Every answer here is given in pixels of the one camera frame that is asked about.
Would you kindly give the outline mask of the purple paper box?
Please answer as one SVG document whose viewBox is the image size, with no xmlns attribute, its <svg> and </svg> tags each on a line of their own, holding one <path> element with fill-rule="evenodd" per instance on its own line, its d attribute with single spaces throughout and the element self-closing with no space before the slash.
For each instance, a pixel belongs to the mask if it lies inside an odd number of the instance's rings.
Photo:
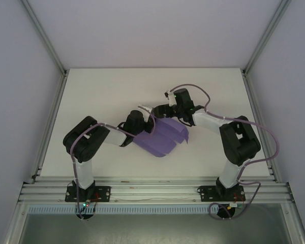
<svg viewBox="0 0 305 244">
<path fill-rule="evenodd" d="M 172 118 L 156 119 L 153 133 L 143 131 L 133 142 L 155 157 L 164 157 L 171 153 L 177 144 L 188 143 L 188 128 Z"/>
</svg>

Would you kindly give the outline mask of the grey sheet metal panel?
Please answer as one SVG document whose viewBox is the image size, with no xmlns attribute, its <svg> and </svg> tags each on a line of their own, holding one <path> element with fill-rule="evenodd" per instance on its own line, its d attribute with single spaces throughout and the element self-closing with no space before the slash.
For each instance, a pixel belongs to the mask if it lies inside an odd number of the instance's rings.
<svg viewBox="0 0 305 244">
<path fill-rule="evenodd" d="M 30 215 L 20 244 L 292 244 L 276 211 L 234 221 L 207 215 Z"/>
</svg>

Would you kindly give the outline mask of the wide aluminium mounting rail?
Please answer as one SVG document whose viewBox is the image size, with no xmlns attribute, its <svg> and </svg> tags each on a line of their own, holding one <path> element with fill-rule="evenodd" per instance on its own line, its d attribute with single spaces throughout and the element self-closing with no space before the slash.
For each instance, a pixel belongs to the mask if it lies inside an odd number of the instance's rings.
<svg viewBox="0 0 305 244">
<path fill-rule="evenodd" d="M 110 186 L 110 203 L 170 204 L 200 202 L 199 186 L 215 185 L 214 177 L 198 178 L 119 178 L 98 177 L 99 186 Z M 294 197 L 287 183 L 266 177 L 256 180 L 261 183 L 244 187 L 246 198 L 254 197 L 254 203 L 293 203 Z M 23 203 L 63 203 L 69 177 L 41 177 L 33 184 L 24 184 L 18 198 Z"/>
</svg>

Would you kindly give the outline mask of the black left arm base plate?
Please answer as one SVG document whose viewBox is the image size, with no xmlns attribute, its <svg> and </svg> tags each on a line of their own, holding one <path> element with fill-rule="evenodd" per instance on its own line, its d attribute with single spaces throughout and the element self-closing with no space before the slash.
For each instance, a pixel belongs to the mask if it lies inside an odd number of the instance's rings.
<svg viewBox="0 0 305 244">
<path fill-rule="evenodd" d="M 94 202 L 109 202 L 111 187 L 109 186 L 94 186 L 86 190 L 79 189 L 79 201 L 85 202 L 86 200 Z M 76 186 L 67 186 L 65 194 L 65 202 L 77 202 Z"/>
</svg>

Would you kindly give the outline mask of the aluminium side rail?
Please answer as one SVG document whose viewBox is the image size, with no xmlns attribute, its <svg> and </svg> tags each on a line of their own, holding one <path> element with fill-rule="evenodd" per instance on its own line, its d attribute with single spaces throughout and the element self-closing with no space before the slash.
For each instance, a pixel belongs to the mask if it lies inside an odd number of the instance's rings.
<svg viewBox="0 0 305 244">
<path fill-rule="evenodd" d="M 46 127 L 44 130 L 43 137 L 41 139 L 39 151 L 37 153 L 37 157 L 35 160 L 34 167 L 32 169 L 32 175 L 30 178 L 30 183 L 34 184 L 38 175 L 40 168 L 43 166 L 47 148 L 49 145 L 49 141 L 52 135 L 52 131 L 54 128 L 56 116 L 58 113 L 58 109 L 62 100 L 63 92 L 65 90 L 65 86 L 68 79 L 69 70 L 67 70 L 64 74 L 62 74 L 61 79 L 58 84 L 57 92 L 53 100 L 53 104 L 49 113 L 48 121 L 46 123 Z"/>
<path fill-rule="evenodd" d="M 251 104 L 251 109 L 253 112 L 255 122 L 260 125 L 266 126 L 253 84 L 249 80 L 248 75 L 245 76 L 242 73 L 242 70 L 241 70 L 241 74 Z M 274 132 L 272 132 L 271 129 L 267 129 L 267 130 L 257 129 L 257 130 L 260 136 L 261 145 L 265 157 L 270 158 L 273 156 L 273 158 L 268 159 L 266 162 L 267 165 L 272 170 L 274 180 L 276 183 L 282 182 L 281 174 L 279 173 L 279 169 L 278 169 L 278 160 L 277 160 L 277 156 L 279 155 L 279 151 L 280 151 L 280 144 L 278 142 L 278 138 L 276 135 L 272 135 L 274 134 Z"/>
</svg>

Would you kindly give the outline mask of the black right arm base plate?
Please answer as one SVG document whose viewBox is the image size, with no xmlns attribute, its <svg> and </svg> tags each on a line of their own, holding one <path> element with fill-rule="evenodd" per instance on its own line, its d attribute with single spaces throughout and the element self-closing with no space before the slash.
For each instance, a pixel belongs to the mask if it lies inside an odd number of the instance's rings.
<svg viewBox="0 0 305 244">
<path fill-rule="evenodd" d="M 200 186 L 197 189 L 202 202 L 236 202 L 245 201 L 243 186 L 235 185 L 232 188 L 221 186 Z"/>
</svg>

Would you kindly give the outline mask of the aluminium frame post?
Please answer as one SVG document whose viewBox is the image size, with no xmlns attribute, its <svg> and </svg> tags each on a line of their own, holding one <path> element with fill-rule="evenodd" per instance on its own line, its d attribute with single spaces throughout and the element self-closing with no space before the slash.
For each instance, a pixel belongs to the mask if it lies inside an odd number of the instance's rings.
<svg viewBox="0 0 305 244">
<path fill-rule="evenodd" d="M 58 70 L 61 72 L 62 75 L 66 75 L 67 70 L 63 63 L 61 62 L 57 52 L 55 51 L 49 37 L 47 36 L 42 24 L 40 23 L 35 11 L 33 10 L 31 4 L 29 3 L 28 0 L 20 0 L 23 8 L 25 9 L 28 17 L 30 18 L 30 21 L 32 25 L 34 26 L 36 32 L 39 34 L 39 37 L 46 48 L 47 52 L 51 56 L 53 62 L 55 63 L 56 67 Z"/>
<path fill-rule="evenodd" d="M 245 68 L 242 69 L 242 73 L 245 76 L 248 75 L 248 73 L 251 71 L 252 67 L 255 65 L 256 61 L 258 60 L 259 56 L 263 52 L 264 48 L 266 47 L 268 41 L 270 40 L 272 34 L 276 30 L 278 24 L 280 23 L 282 17 L 284 16 L 284 14 L 287 11 L 291 2 L 292 2 L 292 0 L 280 0 L 278 7 L 276 8 L 268 25 L 266 26 L 265 31 L 261 35 L 261 38 L 260 38 L 256 48 L 254 49 L 248 63 L 246 64 Z"/>
</svg>

